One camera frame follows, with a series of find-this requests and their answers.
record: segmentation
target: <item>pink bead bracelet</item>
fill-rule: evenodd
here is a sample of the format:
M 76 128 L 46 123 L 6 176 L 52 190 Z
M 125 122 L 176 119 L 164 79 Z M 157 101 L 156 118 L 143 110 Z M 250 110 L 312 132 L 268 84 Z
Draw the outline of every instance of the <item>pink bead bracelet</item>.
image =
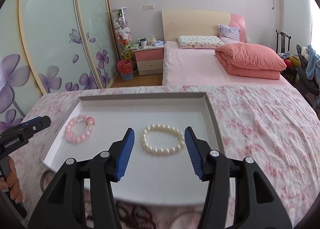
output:
M 87 125 L 87 129 L 85 133 L 81 134 L 80 136 L 75 136 L 74 132 L 71 131 L 72 127 L 76 123 L 84 122 Z M 94 119 L 91 116 L 86 115 L 78 115 L 76 118 L 72 118 L 68 125 L 66 126 L 66 138 L 68 142 L 71 143 L 81 143 L 85 141 L 91 134 L 92 130 L 94 129 Z

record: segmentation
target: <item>patterned pillow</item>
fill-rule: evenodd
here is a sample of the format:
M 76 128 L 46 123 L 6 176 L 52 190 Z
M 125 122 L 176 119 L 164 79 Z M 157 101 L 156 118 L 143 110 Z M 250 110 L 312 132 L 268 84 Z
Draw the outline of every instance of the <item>patterned pillow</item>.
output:
M 217 36 L 179 36 L 180 49 L 215 49 L 224 45 Z
M 219 26 L 219 38 L 226 44 L 240 42 L 240 28 L 229 27 L 222 24 Z

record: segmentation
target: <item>wooden floor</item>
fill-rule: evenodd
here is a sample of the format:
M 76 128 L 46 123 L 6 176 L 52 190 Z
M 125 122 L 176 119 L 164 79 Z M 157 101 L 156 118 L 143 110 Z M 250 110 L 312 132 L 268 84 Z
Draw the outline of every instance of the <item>wooden floor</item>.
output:
M 113 87 L 139 87 L 139 86 L 161 86 L 162 85 L 162 74 L 142 75 L 134 73 L 134 77 L 131 80 L 122 80 L 121 76 L 118 75 L 116 80 L 111 85 Z

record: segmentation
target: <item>white tray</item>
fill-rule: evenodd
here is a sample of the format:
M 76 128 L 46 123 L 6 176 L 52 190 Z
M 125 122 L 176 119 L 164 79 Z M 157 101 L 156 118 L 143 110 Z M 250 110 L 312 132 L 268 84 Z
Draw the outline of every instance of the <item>white tray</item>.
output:
M 66 141 L 64 130 L 69 120 L 78 114 L 92 116 L 95 129 L 89 139 L 74 145 Z M 205 93 L 145 93 L 79 97 L 50 136 L 40 160 L 57 172 L 70 157 L 82 161 L 108 150 L 131 127 L 135 144 L 124 177 L 112 183 L 114 197 L 149 205 L 204 203 L 208 183 L 201 182 L 195 175 L 186 148 L 171 156 L 153 156 L 143 150 L 141 134 L 145 127 L 156 123 L 173 125 L 183 132 L 191 126 L 197 138 L 224 153 Z M 152 146 L 164 148 L 177 144 L 176 137 L 159 132 L 148 134 L 148 141 Z M 90 188 L 90 180 L 85 181 L 85 187 Z

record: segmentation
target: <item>screw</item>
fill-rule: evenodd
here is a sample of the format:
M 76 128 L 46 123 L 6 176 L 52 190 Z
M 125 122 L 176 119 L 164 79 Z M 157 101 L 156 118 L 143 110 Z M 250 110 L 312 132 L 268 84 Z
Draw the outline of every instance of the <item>screw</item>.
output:
M 69 158 L 66 160 L 66 164 L 71 165 L 75 162 L 75 160 L 73 158 Z
M 110 153 L 108 151 L 103 151 L 100 153 L 100 157 L 102 157 L 102 158 L 107 158 L 107 157 L 109 157 L 109 155 L 110 155 Z
M 216 150 L 212 150 L 212 151 L 210 152 L 210 155 L 213 156 L 213 157 L 218 157 L 218 156 L 219 156 L 219 152 L 216 151 Z
M 245 161 L 246 161 L 247 163 L 254 163 L 254 160 L 253 160 L 251 157 L 246 157 L 246 158 L 245 158 Z

